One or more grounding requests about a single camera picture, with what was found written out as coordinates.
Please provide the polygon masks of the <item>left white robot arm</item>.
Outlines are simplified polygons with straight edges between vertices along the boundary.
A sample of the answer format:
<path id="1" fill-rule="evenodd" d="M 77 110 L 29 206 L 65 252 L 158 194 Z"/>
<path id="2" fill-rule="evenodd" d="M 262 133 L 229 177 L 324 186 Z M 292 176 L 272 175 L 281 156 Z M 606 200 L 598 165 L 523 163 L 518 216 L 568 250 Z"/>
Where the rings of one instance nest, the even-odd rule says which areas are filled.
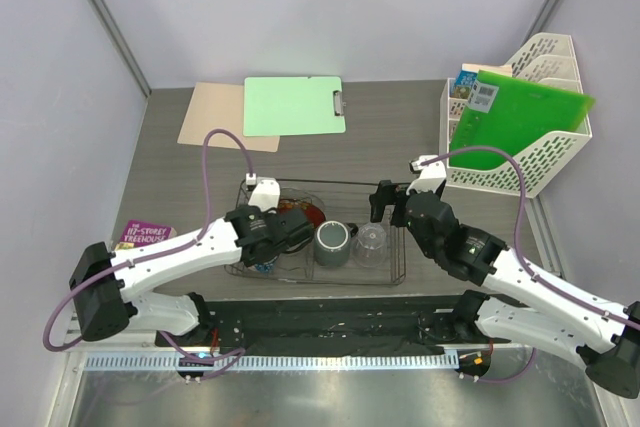
<path id="1" fill-rule="evenodd" d="M 313 224 L 299 208 L 280 213 L 242 205 L 206 232 L 114 253 L 104 243 L 93 244 L 70 281 L 79 290 L 73 302 L 80 337 L 97 342 L 124 330 L 153 330 L 203 345 L 213 332 L 203 298 L 162 295 L 156 288 L 211 267 L 265 264 L 310 241 L 313 233 Z"/>

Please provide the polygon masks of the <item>red floral plate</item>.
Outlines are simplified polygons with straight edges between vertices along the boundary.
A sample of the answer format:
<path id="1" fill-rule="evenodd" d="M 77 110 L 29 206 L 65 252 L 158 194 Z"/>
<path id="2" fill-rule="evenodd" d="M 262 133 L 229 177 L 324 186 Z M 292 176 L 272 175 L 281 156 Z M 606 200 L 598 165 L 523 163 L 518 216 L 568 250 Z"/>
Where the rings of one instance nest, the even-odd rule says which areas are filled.
<path id="1" fill-rule="evenodd" d="M 301 210 L 315 228 L 319 227 L 326 221 L 326 216 L 322 209 L 309 200 L 284 198 L 279 201 L 279 212 L 285 212 L 292 209 Z"/>

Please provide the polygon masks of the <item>blue patterned bowl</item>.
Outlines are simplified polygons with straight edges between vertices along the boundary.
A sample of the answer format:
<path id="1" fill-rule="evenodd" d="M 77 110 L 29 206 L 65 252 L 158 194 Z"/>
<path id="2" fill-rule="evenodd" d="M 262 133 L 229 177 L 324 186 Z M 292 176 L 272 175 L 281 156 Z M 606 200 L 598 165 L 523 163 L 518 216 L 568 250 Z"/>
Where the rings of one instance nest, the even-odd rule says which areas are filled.
<path id="1" fill-rule="evenodd" d="M 278 258 L 274 257 L 266 262 L 256 263 L 254 268 L 259 273 L 268 274 L 273 271 L 276 266 Z"/>

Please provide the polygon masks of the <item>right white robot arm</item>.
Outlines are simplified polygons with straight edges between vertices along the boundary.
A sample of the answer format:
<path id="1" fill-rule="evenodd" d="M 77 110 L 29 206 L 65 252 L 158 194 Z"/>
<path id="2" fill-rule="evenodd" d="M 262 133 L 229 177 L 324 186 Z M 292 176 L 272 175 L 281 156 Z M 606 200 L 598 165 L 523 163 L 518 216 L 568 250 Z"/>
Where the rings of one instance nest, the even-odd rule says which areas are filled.
<path id="1" fill-rule="evenodd" d="M 638 303 L 604 299 L 520 259 L 503 240 L 460 223 L 442 191 L 381 181 L 369 197 L 370 219 L 381 221 L 391 207 L 392 226 L 406 228 L 426 258 L 487 290 L 463 294 L 451 318 L 455 336 L 527 344 L 583 368 L 615 395 L 638 398 Z"/>

